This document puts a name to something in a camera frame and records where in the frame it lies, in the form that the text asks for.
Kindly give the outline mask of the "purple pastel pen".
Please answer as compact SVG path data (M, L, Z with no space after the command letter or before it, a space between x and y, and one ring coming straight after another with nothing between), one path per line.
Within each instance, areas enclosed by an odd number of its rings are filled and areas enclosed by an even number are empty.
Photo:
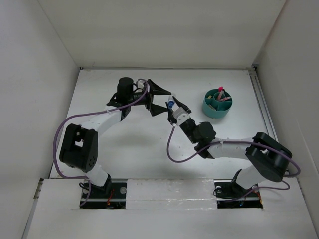
M217 100L218 100L218 101L221 100L222 95L223 95L223 91L219 92L219 94L218 94L218 96L217 96Z

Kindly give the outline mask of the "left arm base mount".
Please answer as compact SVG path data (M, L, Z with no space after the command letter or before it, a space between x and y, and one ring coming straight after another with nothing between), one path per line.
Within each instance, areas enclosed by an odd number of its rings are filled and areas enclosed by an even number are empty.
M105 194L94 185L91 187L89 199L81 209L125 209L127 195L127 179L112 179L109 192Z

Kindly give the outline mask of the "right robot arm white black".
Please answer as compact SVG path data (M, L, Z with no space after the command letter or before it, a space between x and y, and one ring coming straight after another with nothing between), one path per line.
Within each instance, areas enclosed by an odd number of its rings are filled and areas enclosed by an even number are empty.
M238 170L232 180L220 188L222 192L242 196L263 181L282 181L292 154L267 134L259 132L252 138L238 140L217 138L212 124L207 121L196 124L190 117L189 107L176 97L170 96L166 107L170 124L182 130L200 157L244 159L251 163Z

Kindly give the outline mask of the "clear glue bottle blue cap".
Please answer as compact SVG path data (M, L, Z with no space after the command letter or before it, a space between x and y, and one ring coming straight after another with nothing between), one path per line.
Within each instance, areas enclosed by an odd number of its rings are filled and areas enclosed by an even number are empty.
M170 96L168 97L167 107L168 107L169 109L172 109L173 106L175 105L175 99L174 99L174 97L175 97L174 94L172 94L172 95L170 95Z

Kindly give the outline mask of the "blue cap black highlighter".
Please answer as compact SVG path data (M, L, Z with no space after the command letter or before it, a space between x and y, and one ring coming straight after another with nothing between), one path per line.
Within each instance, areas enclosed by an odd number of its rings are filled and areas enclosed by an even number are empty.
M226 98L226 97L229 97L230 95L224 90L223 91L223 95L222 95L222 98Z

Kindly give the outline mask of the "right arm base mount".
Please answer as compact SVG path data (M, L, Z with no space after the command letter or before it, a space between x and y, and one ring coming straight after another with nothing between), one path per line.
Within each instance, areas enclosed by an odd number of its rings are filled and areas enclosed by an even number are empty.
M215 180L213 196L218 209L262 209L261 195L258 191L250 192L252 188L244 189L236 183L241 169L231 180Z

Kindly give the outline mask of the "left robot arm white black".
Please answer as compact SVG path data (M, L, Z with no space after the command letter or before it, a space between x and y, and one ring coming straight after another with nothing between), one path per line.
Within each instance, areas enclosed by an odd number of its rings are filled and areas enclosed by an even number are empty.
M94 192L99 197L104 198L111 193L110 175L97 162L99 137L124 120L132 106L143 105L152 116L166 112L165 107L153 103L155 95L171 95L171 92L151 79L134 81L123 77L103 111L90 113L91 119L82 124L70 124L66 127L59 160L82 171L94 185Z

